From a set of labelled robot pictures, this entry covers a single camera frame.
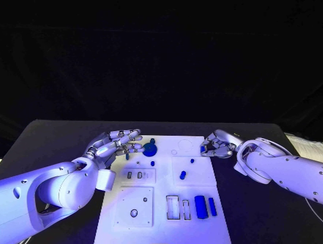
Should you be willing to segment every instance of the table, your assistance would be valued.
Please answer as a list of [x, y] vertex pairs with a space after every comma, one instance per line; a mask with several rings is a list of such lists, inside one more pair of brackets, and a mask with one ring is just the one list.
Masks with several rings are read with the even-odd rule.
[[[208, 136], [215, 129], [247, 140], [263, 137], [298, 154], [274, 124], [159, 123], [37, 120], [27, 127], [0, 163], [0, 179], [83, 155], [101, 132], [142, 129], [145, 135]], [[212, 158], [218, 191], [233, 243], [323, 243], [323, 223], [306, 199], [274, 182], [260, 184], [234, 170], [236, 158]], [[29, 243], [94, 243], [104, 192], [89, 205], [41, 232]]]

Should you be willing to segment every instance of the blue rectangular block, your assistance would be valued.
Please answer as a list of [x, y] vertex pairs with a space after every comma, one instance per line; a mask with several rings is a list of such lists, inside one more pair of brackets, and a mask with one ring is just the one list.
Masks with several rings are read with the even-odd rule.
[[212, 213], [212, 216], [218, 216], [215, 202], [214, 202], [214, 198], [212, 197], [210, 198], [210, 205], [211, 205], [211, 213]]
[[208, 215], [205, 196], [197, 196], [195, 200], [197, 200], [197, 215], [198, 215], [198, 219], [207, 219], [207, 218], [210, 218], [210, 215]]

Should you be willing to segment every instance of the small blue piece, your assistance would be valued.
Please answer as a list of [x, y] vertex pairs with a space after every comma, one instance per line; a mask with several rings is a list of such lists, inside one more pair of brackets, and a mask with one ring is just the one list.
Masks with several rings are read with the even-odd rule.
[[150, 142], [146, 143], [146, 145], [143, 146], [143, 148], [146, 149], [143, 154], [148, 156], [148, 157], [152, 157], [156, 152], [158, 152], [158, 146], [156, 146], [156, 139], [152, 138]]
[[210, 205], [211, 205], [211, 213], [212, 213], [212, 216], [218, 216], [215, 202], [214, 202], [214, 198], [212, 197], [210, 198]]
[[197, 196], [195, 200], [197, 200], [197, 215], [198, 215], [198, 219], [204, 220], [204, 219], [210, 218], [207, 202], [205, 202], [205, 196]]
[[181, 178], [181, 179], [185, 179], [187, 174], [188, 174], [188, 173], [187, 173], [185, 171], [182, 171], [182, 174], [181, 174], [179, 178]]

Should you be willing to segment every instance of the dark background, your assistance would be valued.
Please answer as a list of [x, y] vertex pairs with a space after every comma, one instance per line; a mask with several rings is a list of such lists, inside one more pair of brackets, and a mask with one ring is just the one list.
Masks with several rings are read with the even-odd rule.
[[323, 140], [323, 2], [0, 2], [0, 157], [35, 119], [277, 123]]

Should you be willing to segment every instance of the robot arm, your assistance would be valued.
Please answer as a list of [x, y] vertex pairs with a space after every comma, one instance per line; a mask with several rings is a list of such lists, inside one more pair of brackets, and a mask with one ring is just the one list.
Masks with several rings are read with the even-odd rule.
[[[210, 144], [215, 150], [207, 150]], [[323, 163], [292, 153], [273, 141], [257, 138], [241, 140], [217, 130], [202, 144], [202, 155], [228, 158], [238, 152], [236, 170], [257, 182], [272, 180], [289, 191], [323, 204]]]
[[[140, 130], [103, 133], [83, 157], [0, 180], [0, 243], [18, 243], [71, 216], [90, 202], [96, 189], [113, 190], [116, 156], [145, 151]], [[37, 193], [51, 208], [38, 212]]]

